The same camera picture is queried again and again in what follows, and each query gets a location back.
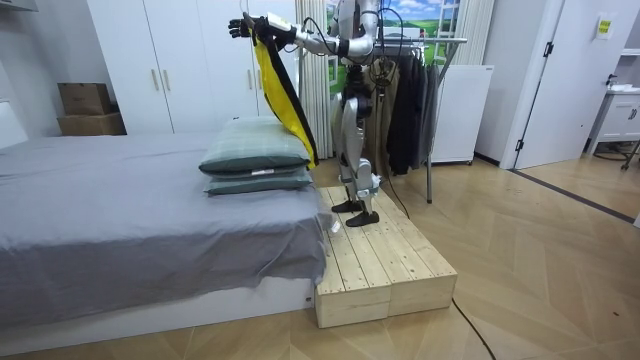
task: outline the white door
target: white door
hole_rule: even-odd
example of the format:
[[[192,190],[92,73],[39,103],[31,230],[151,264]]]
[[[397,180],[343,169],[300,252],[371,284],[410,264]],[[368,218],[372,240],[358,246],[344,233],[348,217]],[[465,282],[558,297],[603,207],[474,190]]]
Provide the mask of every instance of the white door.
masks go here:
[[[196,0],[145,0],[144,4],[174,132],[216,130],[220,124]]]
[[[267,13],[273,13],[278,15],[284,20],[295,24],[296,23],[296,2],[295,0],[248,0],[249,1],[249,13],[251,16],[267,16]],[[293,49],[294,46],[287,46],[286,49]],[[280,50],[280,59],[284,67],[287,69],[289,79],[293,87],[298,91],[298,68],[296,65],[296,52],[287,53],[284,49]],[[254,57],[254,67],[256,69],[256,87],[258,88],[258,112],[260,116],[273,115],[267,100],[264,98],[264,91],[262,89],[262,81],[260,81],[260,66],[258,61]]]
[[[516,168],[577,159],[640,8],[638,0],[566,0]],[[608,40],[595,39],[600,15]]]
[[[198,0],[198,10],[216,121],[257,116],[251,40],[229,35],[229,20],[242,18],[238,2]]]
[[[173,132],[142,0],[88,0],[127,133]]]

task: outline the black cable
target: black cable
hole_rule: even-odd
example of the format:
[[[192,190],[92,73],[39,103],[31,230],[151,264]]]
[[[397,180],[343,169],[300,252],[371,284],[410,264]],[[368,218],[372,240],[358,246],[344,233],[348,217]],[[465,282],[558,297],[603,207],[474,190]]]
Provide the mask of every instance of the black cable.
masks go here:
[[[400,205],[402,205],[402,208],[404,209],[404,213],[407,215],[407,219],[411,220],[411,217],[409,216],[409,210],[407,210],[407,207],[404,206],[404,203],[400,199],[400,196],[398,196],[398,193],[396,193],[396,189],[393,188],[393,182],[391,181],[391,177],[389,177],[389,186],[391,186],[391,191],[393,191],[393,195],[396,196],[396,199],[398,199],[398,201],[400,202]]]
[[[489,344],[487,344],[487,342],[484,341],[484,338],[482,337],[482,335],[480,335],[480,332],[478,332],[478,329],[476,329],[475,325],[473,325],[473,323],[471,322],[471,320],[469,320],[467,315],[465,315],[464,311],[460,309],[460,307],[458,306],[458,303],[456,303],[456,299],[451,298],[451,300],[453,301],[453,305],[455,305],[456,309],[458,309],[458,311],[460,312],[460,315],[462,315],[462,317],[465,320],[467,320],[467,322],[469,323],[473,331],[475,331],[476,335],[478,335],[478,338],[480,339],[480,341],[482,341],[482,345],[484,345],[484,347],[487,348],[487,351],[489,352],[489,356],[491,356],[491,359],[496,360],[496,356],[491,350],[491,347],[489,347]]]

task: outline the door frame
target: door frame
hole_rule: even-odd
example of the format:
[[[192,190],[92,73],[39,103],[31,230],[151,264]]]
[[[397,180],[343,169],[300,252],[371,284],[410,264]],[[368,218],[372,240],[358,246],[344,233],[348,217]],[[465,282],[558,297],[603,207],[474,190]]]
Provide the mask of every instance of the door frame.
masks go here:
[[[547,0],[545,5],[538,36],[533,46],[532,56],[529,60],[527,75],[518,98],[518,105],[511,123],[511,130],[507,144],[502,152],[500,168],[514,169],[519,151],[516,150],[518,141],[524,139],[529,117],[535,105],[535,98],[538,93],[540,80],[544,74],[547,64],[546,57],[543,56],[548,42],[553,42],[555,32],[560,21],[560,15],[564,8],[565,0]]]

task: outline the pillow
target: pillow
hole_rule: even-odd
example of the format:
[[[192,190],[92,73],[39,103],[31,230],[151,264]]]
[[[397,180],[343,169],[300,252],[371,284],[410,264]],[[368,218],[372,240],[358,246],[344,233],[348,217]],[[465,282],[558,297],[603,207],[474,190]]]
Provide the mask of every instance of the pillow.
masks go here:
[[[240,118],[225,124],[199,168],[206,174],[224,174],[305,167],[309,162],[302,141],[277,118]]]
[[[230,179],[211,175],[204,191],[211,195],[240,194],[264,190],[297,189],[311,184],[309,172],[300,168],[293,173],[267,174]]]

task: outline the white appliance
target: white appliance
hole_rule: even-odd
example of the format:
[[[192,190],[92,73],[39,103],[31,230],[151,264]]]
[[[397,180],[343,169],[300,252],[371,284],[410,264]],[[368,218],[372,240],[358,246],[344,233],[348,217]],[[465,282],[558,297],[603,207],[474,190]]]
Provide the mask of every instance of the white appliance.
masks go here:
[[[492,65],[452,65],[441,85],[432,163],[473,161]]]
[[[0,0],[0,10],[38,11],[36,0]]]

